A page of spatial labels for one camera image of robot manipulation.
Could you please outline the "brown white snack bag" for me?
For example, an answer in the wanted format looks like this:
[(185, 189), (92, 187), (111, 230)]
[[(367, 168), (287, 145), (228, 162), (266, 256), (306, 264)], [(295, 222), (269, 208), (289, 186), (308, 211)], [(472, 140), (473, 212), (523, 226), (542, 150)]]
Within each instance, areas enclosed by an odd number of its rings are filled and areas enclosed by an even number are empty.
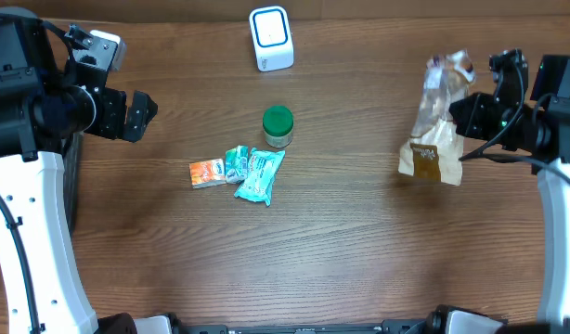
[(464, 137), (456, 134), (449, 107), (469, 94), (475, 78), (465, 50), (428, 60), (417, 119), (399, 153), (400, 173), (453, 186), (461, 183)]

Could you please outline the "teal wet wipes pack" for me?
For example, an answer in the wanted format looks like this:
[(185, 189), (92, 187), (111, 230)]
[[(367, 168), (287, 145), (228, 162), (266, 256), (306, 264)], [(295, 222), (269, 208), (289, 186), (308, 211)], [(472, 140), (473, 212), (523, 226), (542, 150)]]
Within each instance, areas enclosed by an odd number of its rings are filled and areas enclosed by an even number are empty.
[(251, 202), (271, 204), (272, 189), (285, 151), (268, 151), (253, 148), (248, 164), (248, 175), (237, 188), (234, 197)]

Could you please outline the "round can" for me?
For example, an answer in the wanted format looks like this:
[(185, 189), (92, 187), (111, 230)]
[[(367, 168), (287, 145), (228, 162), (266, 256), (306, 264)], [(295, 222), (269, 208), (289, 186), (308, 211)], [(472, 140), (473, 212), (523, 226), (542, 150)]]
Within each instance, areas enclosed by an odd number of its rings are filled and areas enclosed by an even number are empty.
[(284, 106), (273, 106), (263, 115), (263, 129), (269, 146), (287, 147), (293, 137), (294, 118), (291, 111)]

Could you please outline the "orange packet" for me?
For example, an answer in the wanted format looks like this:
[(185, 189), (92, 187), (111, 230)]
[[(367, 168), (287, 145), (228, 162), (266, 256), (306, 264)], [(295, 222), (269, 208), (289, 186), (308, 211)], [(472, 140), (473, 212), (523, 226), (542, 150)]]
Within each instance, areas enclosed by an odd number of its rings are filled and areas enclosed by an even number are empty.
[(193, 188), (219, 186), (227, 182), (222, 159), (192, 162), (189, 171)]

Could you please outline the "grey plastic mesh basket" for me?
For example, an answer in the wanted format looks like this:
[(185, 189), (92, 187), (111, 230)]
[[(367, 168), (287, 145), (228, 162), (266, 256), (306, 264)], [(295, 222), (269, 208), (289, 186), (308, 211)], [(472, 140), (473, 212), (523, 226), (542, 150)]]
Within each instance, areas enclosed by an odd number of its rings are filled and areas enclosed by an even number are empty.
[[(18, 6), (3, 6), (0, 7), (0, 13), (12, 14), (27, 18), (37, 18), (37, 16), (29, 9)], [(77, 215), (78, 205), (78, 174), (80, 169), (80, 158), (83, 151), (84, 134), (74, 134), (70, 139), (66, 140), (65, 150), (63, 153), (63, 161), (65, 167), (64, 181), (63, 181), (63, 195), (65, 212), (67, 216), (67, 223), (70, 234), (72, 236)]]

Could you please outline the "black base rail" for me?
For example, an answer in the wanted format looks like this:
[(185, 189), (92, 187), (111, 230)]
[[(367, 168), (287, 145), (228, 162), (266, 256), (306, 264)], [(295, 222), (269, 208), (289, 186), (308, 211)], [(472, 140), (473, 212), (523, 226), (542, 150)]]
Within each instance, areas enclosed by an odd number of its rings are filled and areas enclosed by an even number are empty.
[(487, 315), (440, 304), (424, 319), (384, 320), (380, 324), (298, 325), (230, 328), (225, 325), (187, 326), (176, 315), (134, 319), (127, 313), (98, 319), (96, 334), (570, 334), (570, 318), (556, 323), (510, 325)]

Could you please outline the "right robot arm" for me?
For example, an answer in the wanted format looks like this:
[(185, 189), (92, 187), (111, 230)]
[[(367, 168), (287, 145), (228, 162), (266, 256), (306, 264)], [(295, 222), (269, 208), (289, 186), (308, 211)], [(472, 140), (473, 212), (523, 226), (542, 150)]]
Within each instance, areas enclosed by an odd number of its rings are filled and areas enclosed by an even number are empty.
[(533, 324), (509, 325), (444, 307), (428, 328), (446, 333), (570, 333), (570, 56), (545, 55), (533, 83), (518, 49), (489, 59), (496, 89), (454, 102), (458, 135), (482, 141), (463, 161), (527, 163), (538, 180), (545, 230), (544, 282)]

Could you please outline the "small green white packet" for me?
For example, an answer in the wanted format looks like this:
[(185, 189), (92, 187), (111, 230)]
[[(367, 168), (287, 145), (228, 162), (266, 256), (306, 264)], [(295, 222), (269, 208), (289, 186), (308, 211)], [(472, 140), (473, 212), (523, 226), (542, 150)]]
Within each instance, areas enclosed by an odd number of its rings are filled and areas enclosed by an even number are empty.
[(237, 184), (247, 178), (248, 154), (249, 150), (247, 146), (237, 146), (226, 152), (225, 168), (227, 183)]

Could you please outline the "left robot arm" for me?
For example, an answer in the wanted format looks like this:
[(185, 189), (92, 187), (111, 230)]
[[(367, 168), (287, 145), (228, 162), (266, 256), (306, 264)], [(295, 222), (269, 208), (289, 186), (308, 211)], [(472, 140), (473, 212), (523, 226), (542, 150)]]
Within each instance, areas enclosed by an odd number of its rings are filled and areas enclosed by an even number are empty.
[(0, 268), (12, 333), (167, 333), (164, 315), (98, 317), (64, 205), (64, 155), (83, 133), (140, 140), (158, 107), (106, 86), (123, 40), (0, 8)]

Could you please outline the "white barcode scanner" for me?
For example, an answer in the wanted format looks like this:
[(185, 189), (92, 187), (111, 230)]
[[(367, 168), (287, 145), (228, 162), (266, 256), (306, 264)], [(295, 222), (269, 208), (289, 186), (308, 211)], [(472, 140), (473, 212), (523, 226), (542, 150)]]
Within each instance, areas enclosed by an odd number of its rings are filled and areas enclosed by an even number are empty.
[(284, 70), (294, 63), (294, 48), (287, 11), (266, 6), (249, 15), (257, 68), (261, 72)]

